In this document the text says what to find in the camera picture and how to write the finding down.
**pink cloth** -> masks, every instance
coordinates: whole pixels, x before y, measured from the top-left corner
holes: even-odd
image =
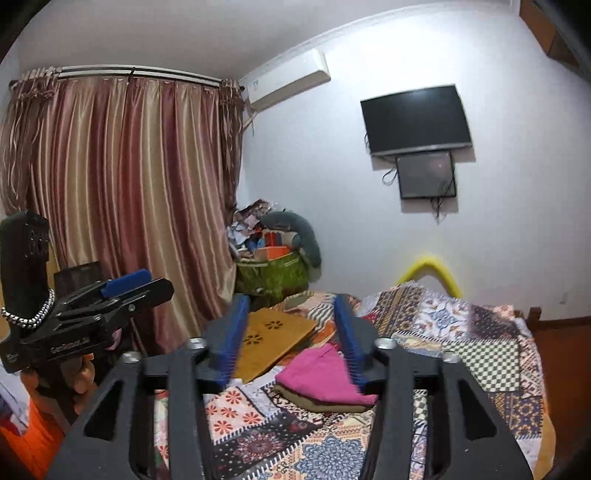
[[[345,359],[328,343],[304,350],[275,379],[300,395],[331,404],[374,405],[378,398],[359,393]]]

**patchwork bedspread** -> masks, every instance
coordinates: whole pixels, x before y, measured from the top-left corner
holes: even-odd
[[[332,294],[304,292],[275,306],[318,322],[310,346],[337,343]],[[534,476],[542,477],[553,456],[553,429],[544,409],[540,357],[530,332],[511,307],[479,307],[407,283],[366,297],[350,297],[358,316],[371,320],[382,336],[409,351],[437,356],[453,350],[462,357],[505,419]],[[218,473],[229,479],[357,479],[368,446],[374,411],[312,413],[272,389],[281,364],[242,384],[234,380],[207,403]],[[426,391],[414,398],[414,441],[410,480],[423,478],[426,452]],[[158,473],[167,477],[167,398],[155,406]],[[544,441],[544,435],[550,441]],[[538,465],[541,449],[545,463]]]

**television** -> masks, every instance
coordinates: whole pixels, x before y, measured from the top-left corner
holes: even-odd
[[[392,93],[361,102],[372,155],[472,145],[455,85]]]
[[[456,178],[449,152],[422,152],[396,158],[400,198],[455,197]]]

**yellow pool noodle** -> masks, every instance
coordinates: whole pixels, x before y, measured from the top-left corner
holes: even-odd
[[[453,279],[452,274],[449,272],[447,267],[443,265],[443,262],[433,255],[424,255],[420,257],[411,267],[398,279],[398,284],[406,281],[413,280],[415,275],[424,268],[430,268],[435,271],[447,293],[452,297],[461,299],[463,297],[460,287],[457,286],[456,281]]]

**wall-mounted air conditioner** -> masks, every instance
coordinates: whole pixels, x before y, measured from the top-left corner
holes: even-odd
[[[313,48],[261,75],[246,88],[252,107],[260,111],[329,80],[324,54]]]

